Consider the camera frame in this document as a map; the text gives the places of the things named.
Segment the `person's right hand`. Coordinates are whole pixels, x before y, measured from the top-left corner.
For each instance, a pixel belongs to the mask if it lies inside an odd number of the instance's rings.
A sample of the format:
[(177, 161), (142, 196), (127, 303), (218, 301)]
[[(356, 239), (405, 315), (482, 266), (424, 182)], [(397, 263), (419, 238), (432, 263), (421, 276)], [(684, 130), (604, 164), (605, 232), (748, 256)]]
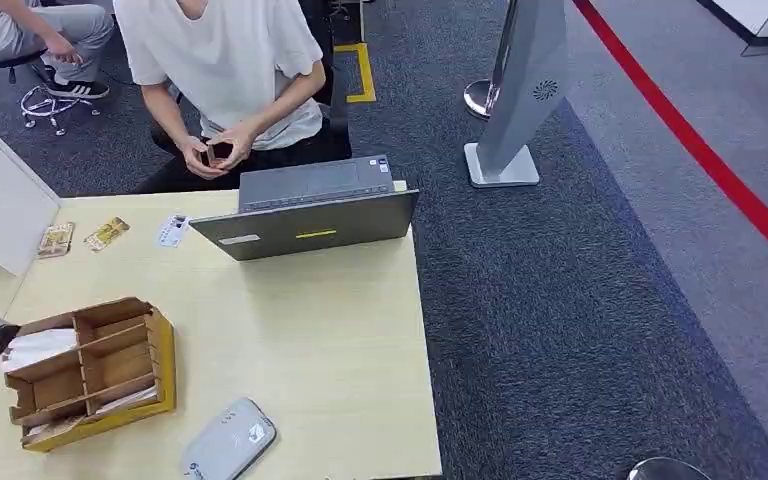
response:
[(183, 137), (176, 140), (175, 144), (183, 155), (186, 168), (196, 176), (213, 180), (228, 173), (219, 163), (204, 163), (202, 154), (207, 154), (210, 148), (196, 137)]

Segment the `person's left hand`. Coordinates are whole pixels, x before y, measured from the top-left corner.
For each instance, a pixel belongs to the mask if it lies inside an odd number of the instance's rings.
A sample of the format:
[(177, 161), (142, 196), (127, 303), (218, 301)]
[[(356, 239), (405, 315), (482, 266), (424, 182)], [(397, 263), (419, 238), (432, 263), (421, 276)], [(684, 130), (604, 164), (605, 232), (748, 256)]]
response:
[[(248, 158), (254, 141), (262, 132), (263, 129), (259, 123), (245, 120), (218, 133), (208, 141), (212, 150), (208, 165), (223, 171), (235, 168), (241, 161)], [(231, 150), (225, 157), (217, 157), (213, 150), (222, 144), (229, 145)]]

